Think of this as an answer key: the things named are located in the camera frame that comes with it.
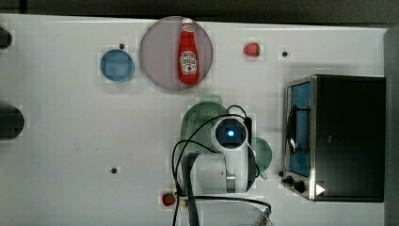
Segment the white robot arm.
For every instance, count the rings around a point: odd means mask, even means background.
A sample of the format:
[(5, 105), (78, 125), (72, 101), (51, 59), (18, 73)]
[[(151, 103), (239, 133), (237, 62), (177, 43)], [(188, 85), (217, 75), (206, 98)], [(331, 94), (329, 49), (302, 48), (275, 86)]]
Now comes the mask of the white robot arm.
[(212, 151), (189, 153), (181, 164), (182, 194), (188, 208), (189, 225), (201, 226), (198, 201), (257, 203), (265, 207), (258, 222), (265, 225), (271, 205), (238, 196), (248, 192), (257, 177), (255, 153), (249, 144), (245, 119), (227, 114), (208, 123), (211, 125)]

